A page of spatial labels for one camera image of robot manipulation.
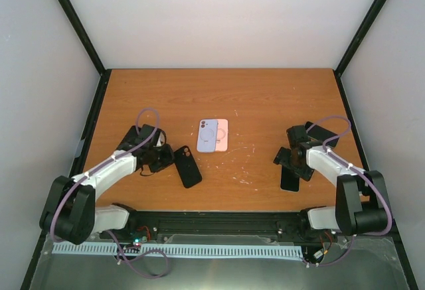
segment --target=purple smartphone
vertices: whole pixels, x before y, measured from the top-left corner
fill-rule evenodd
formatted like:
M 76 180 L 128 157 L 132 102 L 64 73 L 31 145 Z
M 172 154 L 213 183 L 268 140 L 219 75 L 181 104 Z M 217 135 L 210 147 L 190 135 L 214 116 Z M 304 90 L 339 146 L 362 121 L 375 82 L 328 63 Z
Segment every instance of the purple smartphone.
M 215 151 L 217 140 L 218 121 L 216 119 L 203 119 L 199 123 L 197 151 L 212 153 Z

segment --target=magnetic ring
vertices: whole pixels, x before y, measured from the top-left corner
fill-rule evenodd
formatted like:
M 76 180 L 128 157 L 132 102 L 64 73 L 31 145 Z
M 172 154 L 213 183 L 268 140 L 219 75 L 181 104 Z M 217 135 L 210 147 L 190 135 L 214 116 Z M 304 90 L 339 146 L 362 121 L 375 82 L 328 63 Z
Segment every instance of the magnetic ring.
M 224 129 L 217 129 L 217 141 L 226 137 L 226 131 Z
M 201 131 L 200 138 L 203 141 L 208 141 L 214 137 L 214 132 L 211 129 L 203 129 Z

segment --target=black metal frame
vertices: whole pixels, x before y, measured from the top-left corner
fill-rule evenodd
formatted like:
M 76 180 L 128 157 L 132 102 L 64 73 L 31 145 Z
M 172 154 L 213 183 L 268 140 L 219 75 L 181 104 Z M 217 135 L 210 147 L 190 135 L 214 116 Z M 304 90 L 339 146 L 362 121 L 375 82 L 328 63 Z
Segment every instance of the black metal frame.
M 66 13 L 69 21 L 74 27 L 79 39 L 81 40 L 86 52 L 88 53 L 93 65 L 96 67 L 100 74 L 100 81 L 96 94 L 88 114 L 86 125 L 83 130 L 82 140 L 84 144 L 79 157 L 76 157 L 71 168 L 70 176 L 81 173 L 86 162 L 87 154 L 90 148 L 90 143 L 93 137 L 96 122 L 99 116 L 100 108 L 104 99 L 108 81 L 110 78 L 111 70 L 106 70 L 90 42 L 90 39 L 70 0 L 58 0 L 64 12 Z M 353 114 L 349 106 L 349 102 L 345 95 L 344 87 L 341 77 L 351 61 L 354 53 L 360 46 L 363 38 L 372 26 L 374 20 L 378 16 L 380 10 L 385 4 L 386 0 L 374 0 L 371 8 L 366 14 L 363 22 L 357 30 L 349 47 L 345 51 L 338 67 L 334 70 L 335 81 L 337 83 L 341 99 L 347 114 L 347 117 L 352 123 L 352 131 L 355 139 L 357 149 L 360 154 L 363 168 L 369 169 L 367 159 L 361 140 L 353 119 Z M 239 234 L 246 235 L 259 235 L 270 239 L 276 239 L 280 242 L 293 242 L 301 246 L 320 246 L 319 240 L 302 240 L 299 236 L 293 235 L 289 230 L 278 233 L 280 227 L 285 227 L 290 222 L 294 222 L 297 213 L 180 213 L 180 212 L 140 212 L 141 216 L 146 216 L 149 221 L 149 226 L 157 227 L 155 235 L 158 237 L 168 236 L 171 234 L 200 234 L 203 231 L 205 234 Z M 46 232 L 42 232 L 37 243 L 33 258 L 30 262 L 27 274 L 24 278 L 21 289 L 29 289 L 31 281 L 35 272 L 35 268 L 40 258 L 41 250 L 45 241 Z M 407 278 L 408 285 L 411 289 L 418 289 L 412 269 L 406 256 L 398 230 L 394 228 L 390 236 L 393 238 L 398 256 L 403 266 L 404 274 Z
M 99 75 L 104 74 L 106 69 L 102 64 L 102 61 L 100 61 L 98 53 L 96 52 L 96 49 L 90 41 L 90 38 L 88 37 L 86 29 L 84 29 L 80 18 L 78 18 L 78 15 L 75 12 L 74 7 L 72 6 L 72 3 L 70 2 L 70 0 L 58 0 L 58 2 L 62 6 L 62 9 L 68 17 L 69 22 L 74 27 L 74 30 L 78 35 L 78 38 L 80 39 L 82 45 L 86 49 L 88 56 L 90 57 L 90 59 L 92 59 L 93 65 L 99 72 Z

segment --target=wooden table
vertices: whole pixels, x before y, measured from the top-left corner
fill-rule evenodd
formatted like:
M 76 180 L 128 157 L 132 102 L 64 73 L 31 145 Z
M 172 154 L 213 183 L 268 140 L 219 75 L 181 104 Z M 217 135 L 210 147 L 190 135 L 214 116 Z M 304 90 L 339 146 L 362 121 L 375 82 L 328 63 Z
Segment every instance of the wooden table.
M 188 145 L 203 181 L 185 189 L 174 166 L 151 177 L 128 176 L 105 192 L 98 206 L 121 202 L 138 210 L 296 211 L 335 204 L 335 187 L 315 172 L 300 192 L 280 190 L 280 166 L 273 164 L 286 129 L 345 110 L 331 69 L 113 70 L 86 169 L 109 157 L 139 110 L 153 107 L 174 150 Z M 201 119 L 227 119 L 228 151 L 198 153 Z M 152 113 L 142 123 L 155 124 Z M 340 133 L 341 120 L 324 127 Z M 361 166 L 353 136 L 336 152 Z

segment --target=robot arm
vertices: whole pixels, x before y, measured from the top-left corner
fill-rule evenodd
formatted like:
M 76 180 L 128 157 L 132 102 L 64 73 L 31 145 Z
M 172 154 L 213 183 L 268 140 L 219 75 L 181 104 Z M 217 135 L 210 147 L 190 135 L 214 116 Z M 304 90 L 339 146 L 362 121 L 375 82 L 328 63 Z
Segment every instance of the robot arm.
M 147 165 L 152 173 L 157 173 L 174 163 L 174 153 L 170 145 L 165 143 L 165 133 L 161 129 L 157 129 L 145 145 L 134 150 L 152 134 L 153 129 L 150 125 L 143 125 L 137 133 L 133 126 L 111 156 L 113 161 L 104 161 L 72 178 L 61 176 L 55 179 L 42 212 L 40 227 L 50 229 L 58 205 L 82 177 L 88 178 L 70 195 L 60 211 L 54 227 L 55 235 L 78 245 L 91 233 L 122 229 L 128 225 L 132 211 L 130 207 L 120 204 L 95 207 L 95 204 L 112 185 L 138 169 L 143 170 L 144 165 Z
M 289 188 L 294 191 L 294 183 L 299 186 L 299 179 L 309 181 L 314 170 L 337 188 L 335 206 L 306 210 L 310 228 L 340 230 L 347 236 L 385 229 L 387 215 L 383 204 L 357 172 L 373 183 L 389 205 L 382 174 L 359 168 L 355 172 L 351 164 L 334 152 L 331 154 L 336 159 L 331 158 L 331 149 L 325 149 L 320 141 L 311 141 L 303 125 L 291 127 L 287 134 L 290 149 L 281 147 L 274 160 L 275 164 L 282 166 L 281 188 L 285 189 L 286 183 L 290 183 Z M 368 196 L 369 200 L 362 201 L 361 195 Z

